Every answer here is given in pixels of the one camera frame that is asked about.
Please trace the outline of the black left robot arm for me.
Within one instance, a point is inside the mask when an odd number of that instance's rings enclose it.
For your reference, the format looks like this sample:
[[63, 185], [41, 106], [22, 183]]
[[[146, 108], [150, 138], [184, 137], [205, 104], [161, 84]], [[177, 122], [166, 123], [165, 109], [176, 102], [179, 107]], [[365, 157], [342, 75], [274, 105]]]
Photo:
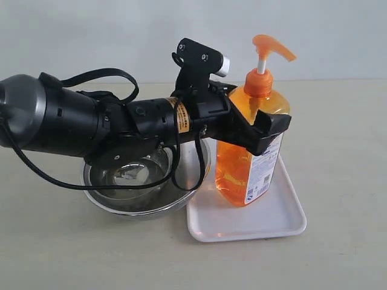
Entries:
[[211, 80], [197, 88], [178, 79], [170, 97], [125, 103], [109, 91], [72, 91], [48, 74], [18, 74], [1, 81], [1, 123], [22, 150], [80, 157], [103, 169], [196, 137], [260, 155], [291, 118], [259, 111], [249, 123], [231, 102], [231, 89]]

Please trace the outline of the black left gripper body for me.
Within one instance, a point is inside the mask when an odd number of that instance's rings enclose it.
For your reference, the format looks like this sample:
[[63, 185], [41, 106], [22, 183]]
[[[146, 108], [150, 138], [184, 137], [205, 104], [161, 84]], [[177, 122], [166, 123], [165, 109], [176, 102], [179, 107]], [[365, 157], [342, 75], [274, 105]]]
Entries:
[[187, 80], [175, 82], [174, 97], [186, 112], [189, 129], [179, 131], [178, 114], [174, 114], [174, 141], [188, 142], [196, 138], [213, 138], [223, 142], [242, 141], [242, 114], [230, 99], [235, 85], [206, 80], [203, 87]]

